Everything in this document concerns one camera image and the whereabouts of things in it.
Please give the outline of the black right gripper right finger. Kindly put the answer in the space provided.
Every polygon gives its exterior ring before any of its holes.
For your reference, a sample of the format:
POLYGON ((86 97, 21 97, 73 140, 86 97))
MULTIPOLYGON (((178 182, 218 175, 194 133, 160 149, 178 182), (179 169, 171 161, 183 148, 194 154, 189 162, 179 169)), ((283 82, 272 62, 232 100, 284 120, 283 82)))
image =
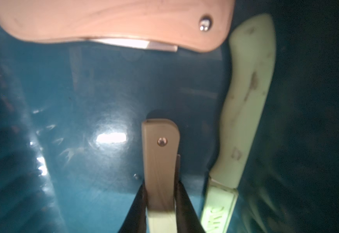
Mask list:
POLYGON ((178 233, 205 233, 181 181, 176 184, 176 221, 178 233))

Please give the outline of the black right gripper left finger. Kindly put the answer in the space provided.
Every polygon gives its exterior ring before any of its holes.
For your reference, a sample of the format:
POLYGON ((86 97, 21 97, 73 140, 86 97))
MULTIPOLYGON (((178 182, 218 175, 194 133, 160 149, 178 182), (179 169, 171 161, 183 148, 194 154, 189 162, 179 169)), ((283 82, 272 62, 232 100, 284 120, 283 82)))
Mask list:
POLYGON ((143 183, 118 233, 146 233, 147 192, 143 183))

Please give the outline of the pale green fruit knife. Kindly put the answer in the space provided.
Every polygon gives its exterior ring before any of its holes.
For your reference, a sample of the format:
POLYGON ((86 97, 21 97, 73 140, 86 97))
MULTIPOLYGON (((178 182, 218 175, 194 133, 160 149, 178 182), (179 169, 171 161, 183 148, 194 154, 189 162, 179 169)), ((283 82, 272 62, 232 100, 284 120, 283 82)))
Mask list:
POLYGON ((272 16, 253 16, 229 37, 231 83, 219 125, 219 154, 209 172, 200 222, 207 233, 225 233, 238 186, 264 109, 276 60, 272 16))

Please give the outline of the pink folding knife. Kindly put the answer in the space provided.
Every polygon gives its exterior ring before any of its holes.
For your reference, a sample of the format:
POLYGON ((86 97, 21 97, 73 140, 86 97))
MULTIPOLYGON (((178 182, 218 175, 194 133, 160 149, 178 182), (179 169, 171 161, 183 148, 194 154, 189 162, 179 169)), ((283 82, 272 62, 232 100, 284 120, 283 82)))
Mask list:
POLYGON ((0 26, 34 43, 93 41, 209 52, 229 34, 234 1, 0 1, 0 26))

